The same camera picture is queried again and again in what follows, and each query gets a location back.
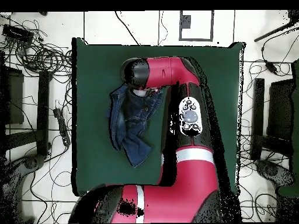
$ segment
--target white stripe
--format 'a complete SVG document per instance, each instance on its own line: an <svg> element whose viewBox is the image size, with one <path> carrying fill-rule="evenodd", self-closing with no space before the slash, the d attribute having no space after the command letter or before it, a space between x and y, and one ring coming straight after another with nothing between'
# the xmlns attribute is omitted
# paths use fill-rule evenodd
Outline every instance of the white stripe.
<svg viewBox="0 0 299 224"><path fill-rule="evenodd" d="M183 162L185 160L205 160L214 164L213 154L206 149L200 148L188 148L177 151L177 162Z"/></svg>
<svg viewBox="0 0 299 224"><path fill-rule="evenodd" d="M140 185L136 185L137 187L137 210L138 208L143 210L144 213L144 193L143 189ZM142 216L136 216L136 223L143 223L144 214Z"/></svg>

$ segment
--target green mat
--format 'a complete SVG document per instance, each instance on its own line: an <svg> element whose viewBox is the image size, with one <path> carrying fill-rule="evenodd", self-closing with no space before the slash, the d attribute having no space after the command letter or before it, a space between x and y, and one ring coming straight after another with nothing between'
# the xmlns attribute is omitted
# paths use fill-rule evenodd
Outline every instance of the green mat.
<svg viewBox="0 0 299 224"><path fill-rule="evenodd" d="M231 48L85 45L77 39L77 192L103 184L156 184L161 172L161 133L164 102L148 124L144 141L153 147L136 169L124 151L110 142L105 112L109 93L121 85L120 67L132 57L193 57L207 76L218 117L225 161L233 192L237 163L239 58L242 43Z"/></svg>

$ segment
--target black plug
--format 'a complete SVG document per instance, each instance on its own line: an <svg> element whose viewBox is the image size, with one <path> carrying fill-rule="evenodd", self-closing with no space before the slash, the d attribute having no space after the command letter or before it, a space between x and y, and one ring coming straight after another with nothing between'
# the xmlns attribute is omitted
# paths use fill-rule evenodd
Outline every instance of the black plug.
<svg viewBox="0 0 299 224"><path fill-rule="evenodd" d="M267 60L265 60L265 64L266 64L266 68L272 72L273 74L277 75L277 68L275 67L274 63L272 62L268 62Z"/></svg>

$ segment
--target denim jacket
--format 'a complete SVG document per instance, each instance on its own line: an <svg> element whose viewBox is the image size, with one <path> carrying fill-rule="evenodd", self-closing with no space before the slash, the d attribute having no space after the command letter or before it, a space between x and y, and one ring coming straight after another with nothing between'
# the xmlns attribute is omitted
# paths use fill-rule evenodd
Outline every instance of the denim jacket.
<svg viewBox="0 0 299 224"><path fill-rule="evenodd" d="M141 137L146 132L147 122L162 103L162 91L139 97L124 83L110 93L110 99L111 107L106 116L111 142L118 151L122 146L132 167L137 167L152 150Z"/></svg>

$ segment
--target robot control panel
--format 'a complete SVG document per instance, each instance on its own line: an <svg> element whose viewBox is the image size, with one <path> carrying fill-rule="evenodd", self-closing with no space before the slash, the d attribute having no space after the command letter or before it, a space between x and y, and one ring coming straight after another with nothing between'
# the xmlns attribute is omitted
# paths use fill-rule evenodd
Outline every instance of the robot control panel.
<svg viewBox="0 0 299 224"><path fill-rule="evenodd" d="M180 131L189 137L198 136L203 129L200 106L193 97L185 97L179 105Z"/></svg>

